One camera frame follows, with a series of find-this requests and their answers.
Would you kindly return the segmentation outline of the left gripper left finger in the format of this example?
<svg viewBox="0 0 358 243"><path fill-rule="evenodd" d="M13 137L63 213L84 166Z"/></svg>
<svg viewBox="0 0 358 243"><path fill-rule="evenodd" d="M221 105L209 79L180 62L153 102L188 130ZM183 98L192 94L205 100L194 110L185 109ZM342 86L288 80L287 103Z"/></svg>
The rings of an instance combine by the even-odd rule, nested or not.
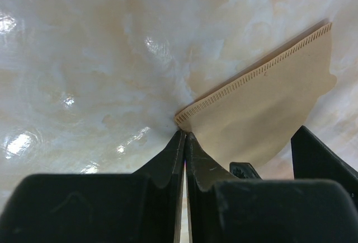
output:
<svg viewBox="0 0 358 243"><path fill-rule="evenodd" d="M1 214L2 242L179 242L186 133L131 174L35 174Z"/></svg>

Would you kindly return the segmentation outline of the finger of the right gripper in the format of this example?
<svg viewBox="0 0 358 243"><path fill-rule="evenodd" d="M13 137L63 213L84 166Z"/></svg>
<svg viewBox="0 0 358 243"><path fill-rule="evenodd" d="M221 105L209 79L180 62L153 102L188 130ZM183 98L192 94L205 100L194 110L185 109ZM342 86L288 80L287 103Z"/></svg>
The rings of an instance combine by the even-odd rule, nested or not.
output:
<svg viewBox="0 0 358 243"><path fill-rule="evenodd" d="M333 180L350 195L357 195L357 171L307 127L300 127L291 138L291 152L295 179Z"/></svg>
<svg viewBox="0 0 358 243"><path fill-rule="evenodd" d="M231 162L229 164L229 172L242 180L262 179L254 167L248 162Z"/></svg>

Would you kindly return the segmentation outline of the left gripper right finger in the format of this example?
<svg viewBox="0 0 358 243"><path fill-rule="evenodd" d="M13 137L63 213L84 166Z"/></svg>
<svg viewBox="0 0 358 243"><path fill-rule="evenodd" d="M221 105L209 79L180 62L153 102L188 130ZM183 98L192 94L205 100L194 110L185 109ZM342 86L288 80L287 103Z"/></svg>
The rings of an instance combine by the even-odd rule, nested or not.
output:
<svg viewBox="0 0 358 243"><path fill-rule="evenodd" d="M191 242L356 242L357 195L328 179L242 180L189 133Z"/></svg>

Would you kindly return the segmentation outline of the brown paper coffee filter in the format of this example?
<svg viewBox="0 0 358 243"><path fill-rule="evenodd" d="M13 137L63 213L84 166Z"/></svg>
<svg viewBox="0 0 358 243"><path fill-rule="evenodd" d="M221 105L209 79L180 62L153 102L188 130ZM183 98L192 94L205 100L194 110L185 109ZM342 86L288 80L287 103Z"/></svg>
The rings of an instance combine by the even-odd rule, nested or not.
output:
<svg viewBox="0 0 358 243"><path fill-rule="evenodd" d="M261 166L305 123L334 88L332 24L327 23L270 61L191 104L176 124L195 135L217 163Z"/></svg>

